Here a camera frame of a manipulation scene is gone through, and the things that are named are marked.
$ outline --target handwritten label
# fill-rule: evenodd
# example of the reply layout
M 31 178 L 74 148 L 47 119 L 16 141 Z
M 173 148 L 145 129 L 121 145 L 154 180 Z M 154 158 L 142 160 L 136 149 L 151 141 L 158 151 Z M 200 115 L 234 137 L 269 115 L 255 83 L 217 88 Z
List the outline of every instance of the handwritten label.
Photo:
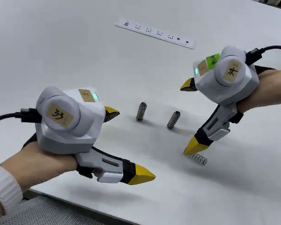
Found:
M 215 54 L 215 55 L 206 57 L 208 69 L 213 69 L 215 67 L 217 61 L 219 60 L 219 58 L 220 58 L 220 54 Z
M 55 103 L 52 103 L 47 109 L 46 116 L 64 128 L 67 128 L 73 120 L 73 116 L 70 113 Z
M 199 63 L 198 70 L 199 70 L 200 76 L 203 76 L 205 73 L 207 73 L 209 71 L 206 60 L 203 60 L 202 62 Z
M 226 81 L 234 82 L 241 66 L 242 66 L 242 64 L 239 61 L 231 60 L 223 78 Z
M 78 89 L 84 102 L 95 102 L 90 90 Z

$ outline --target green led light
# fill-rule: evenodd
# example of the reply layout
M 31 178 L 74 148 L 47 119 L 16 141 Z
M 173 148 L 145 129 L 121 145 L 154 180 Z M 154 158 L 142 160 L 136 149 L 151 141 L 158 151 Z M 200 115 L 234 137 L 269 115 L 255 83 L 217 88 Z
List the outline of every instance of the green led light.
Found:
M 93 97 L 94 97 L 95 100 L 98 100 L 98 99 L 99 99 L 99 98 L 98 98 L 98 95 L 97 95 L 96 93 L 93 93 Z

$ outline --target hand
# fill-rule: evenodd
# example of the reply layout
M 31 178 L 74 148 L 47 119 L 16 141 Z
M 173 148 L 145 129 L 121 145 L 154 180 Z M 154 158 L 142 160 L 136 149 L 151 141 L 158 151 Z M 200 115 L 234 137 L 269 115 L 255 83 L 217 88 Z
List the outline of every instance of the hand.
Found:
M 72 155 L 53 155 L 32 142 L 0 166 L 18 181 L 22 191 L 43 183 L 65 172 L 74 171 L 77 161 Z
M 256 107 L 281 104 L 281 71 L 267 70 L 259 75 L 259 86 L 237 104 L 242 113 Z

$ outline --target green sticker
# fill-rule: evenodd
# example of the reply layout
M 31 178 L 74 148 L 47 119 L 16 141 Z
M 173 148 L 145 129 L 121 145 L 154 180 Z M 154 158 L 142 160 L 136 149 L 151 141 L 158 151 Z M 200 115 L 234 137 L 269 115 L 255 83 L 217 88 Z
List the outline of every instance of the green sticker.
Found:
M 219 60 L 219 57 L 220 57 L 219 53 L 206 57 L 208 69 L 213 69 L 215 67 L 217 61 Z

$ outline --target wearable gripper device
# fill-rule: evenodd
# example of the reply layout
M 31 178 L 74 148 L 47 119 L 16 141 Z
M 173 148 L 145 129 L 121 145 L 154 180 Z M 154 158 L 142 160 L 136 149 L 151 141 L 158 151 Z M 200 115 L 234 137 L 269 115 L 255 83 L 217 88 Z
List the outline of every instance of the wearable gripper device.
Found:
M 37 141 L 47 152 L 73 154 L 80 175 L 88 178 L 95 175 L 102 183 L 129 185 L 155 179 L 155 175 L 145 167 L 93 146 L 102 124 L 119 115 L 119 111 L 104 107 L 92 87 L 67 91 L 47 87 L 39 96 L 35 109 L 21 110 L 12 115 L 21 118 L 22 122 L 35 123 L 36 133 L 23 147 Z M 7 118 L 5 115 L 1 117 L 0 120 Z
M 243 114 L 237 111 L 237 102 L 251 95 L 258 87 L 259 78 L 254 62 L 270 49 L 281 49 L 281 46 L 254 49 L 248 53 L 227 46 L 220 54 L 194 62 L 194 77 L 188 79 L 180 90 L 199 90 L 218 106 L 189 141 L 185 155 L 207 149 L 230 132 L 230 123 L 238 123 L 242 119 Z

